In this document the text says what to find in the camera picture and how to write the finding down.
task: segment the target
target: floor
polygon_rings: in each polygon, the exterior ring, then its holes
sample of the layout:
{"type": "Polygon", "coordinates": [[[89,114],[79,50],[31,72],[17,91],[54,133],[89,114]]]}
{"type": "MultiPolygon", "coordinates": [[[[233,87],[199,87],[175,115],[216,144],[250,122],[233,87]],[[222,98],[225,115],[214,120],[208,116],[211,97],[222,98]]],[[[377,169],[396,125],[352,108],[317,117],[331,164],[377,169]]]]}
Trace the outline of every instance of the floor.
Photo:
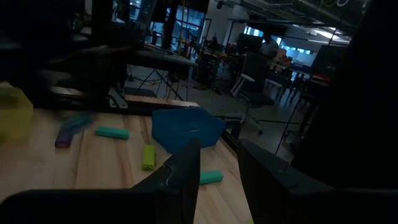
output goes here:
{"type": "MultiPolygon", "coordinates": [[[[129,73],[137,77],[141,80],[145,80],[148,75],[153,71],[151,68],[144,67],[133,67],[129,68],[129,73]]],[[[148,90],[152,90],[157,93],[158,98],[170,98],[177,99],[174,93],[169,93],[170,88],[167,88],[165,82],[161,82],[159,80],[159,76],[156,73],[153,73],[147,80],[155,80],[153,82],[145,82],[141,88],[145,88],[148,90]]],[[[218,78],[222,80],[228,79],[228,74],[226,72],[220,72],[218,78]]],[[[126,87],[134,87],[137,88],[142,84],[141,81],[134,80],[133,82],[126,82],[126,87]]],[[[244,106],[232,96],[228,94],[228,92],[223,93],[222,95],[216,94],[211,90],[196,90],[193,89],[192,86],[197,86],[198,83],[194,80],[189,79],[188,82],[180,82],[179,85],[177,83],[174,84],[174,89],[177,90],[179,95],[185,100],[187,96],[188,90],[188,101],[193,101],[198,103],[204,109],[209,111],[211,114],[215,116],[222,116],[228,113],[237,113],[243,112],[244,106]]],[[[276,89],[264,89],[264,93],[266,93],[271,98],[275,98],[276,89]]],[[[265,106],[259,109],[250,110],[250,114],[257,119],[268,120],[268,122],[260,122],[260,125],[263,128],[263,134],[257,135],[257,129],[251,125],[250,123],[245,123],[241,129],[241,134],[239,138],[248,139],[262,148],[275,153],[279,141],[281,139],[282,133],[286,127],[286,122],[289,120],[292,112],[295,108],[295,105],[298,101],[298,97],[293,100],[292,103],[288,101],[287,98],[288,92],[282,97],[282,99],[275,101],[273,106],[265,106]]],[[[299,105],[297,110],[293,114],[292,123],[290,124],[288,129],[298,130],[299,123],[301,123],[306,106],[299,105]]],[[[291,161],[293,159],[293,155],[287,150],[288,142],[282,141],[282,144],[278,150],[277,155],[286,161],[291,161]]]]}

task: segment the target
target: office chair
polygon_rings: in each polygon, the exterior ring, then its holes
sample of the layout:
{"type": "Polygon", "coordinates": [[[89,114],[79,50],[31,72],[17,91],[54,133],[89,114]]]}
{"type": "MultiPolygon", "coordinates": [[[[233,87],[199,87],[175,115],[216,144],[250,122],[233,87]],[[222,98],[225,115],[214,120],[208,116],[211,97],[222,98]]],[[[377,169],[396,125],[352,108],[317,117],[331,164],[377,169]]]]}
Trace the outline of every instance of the office chair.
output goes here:
{"type": "Polygon", "coordinates": [[[231,90],[233,97],[242,101],[246,107],[244,113],[229,114],[241,118],[241,123],[252,121],[258,128],[258,135],[262,134],[262,128],[258,119],[249,114],[249,109],[257,109],[263,106],[272,106],[274,100],[263,94],[264,83],[268,71],[267,59],[262,55],[248,53],[243,65],[242,74],[231,90]]]}

